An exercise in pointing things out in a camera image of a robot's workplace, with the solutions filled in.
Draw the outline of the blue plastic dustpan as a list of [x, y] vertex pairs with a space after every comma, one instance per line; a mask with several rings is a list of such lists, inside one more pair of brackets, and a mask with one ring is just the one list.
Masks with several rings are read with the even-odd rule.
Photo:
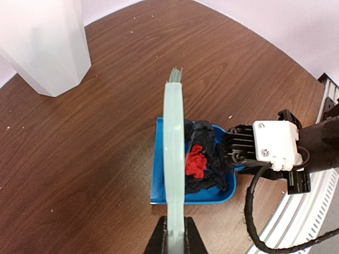
[[[221, 149], [225, 130], [202, 121], [185, 121], [185, 203], [220, 204], [236, 190], [238, 167], [225, 162]], [[166, 204], [163, 158], [163, 119], [156, 122], [153, 178], [150, 191], [153, 205]]]

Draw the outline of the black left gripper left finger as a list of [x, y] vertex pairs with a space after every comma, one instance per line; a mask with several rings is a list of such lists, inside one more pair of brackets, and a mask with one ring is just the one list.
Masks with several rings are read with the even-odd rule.
[[144, 254], [167, 253], [167, 216], [161, 216], [146, 245]]

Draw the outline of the mint green hand brush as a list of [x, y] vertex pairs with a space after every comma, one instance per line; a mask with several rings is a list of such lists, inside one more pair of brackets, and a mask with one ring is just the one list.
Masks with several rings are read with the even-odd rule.
[[163, 108], [167, 252], [184, 253], [185, 142], [182, 71], [173, 68], [165, 84]]

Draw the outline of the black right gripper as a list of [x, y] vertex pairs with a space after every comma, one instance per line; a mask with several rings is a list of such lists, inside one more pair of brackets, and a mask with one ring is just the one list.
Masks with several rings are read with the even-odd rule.
[[274, 171], [271, 168], [260, 173], [260, 177], [269, 180], [287, 181], [287, 191], [289, 195], [304, 194], [310, 192], [310, 173], [305, 171], [305, 167], [310, 160], [310, 153], [306, 148], [297, 148], [302, 156], [302, 164], [294, 166], [291, 171]]

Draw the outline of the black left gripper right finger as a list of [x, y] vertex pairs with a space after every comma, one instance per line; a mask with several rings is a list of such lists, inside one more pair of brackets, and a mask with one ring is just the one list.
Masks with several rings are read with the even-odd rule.
[[208, 254], [193, 218], [185, 217], [184, 224], [184, 253]]

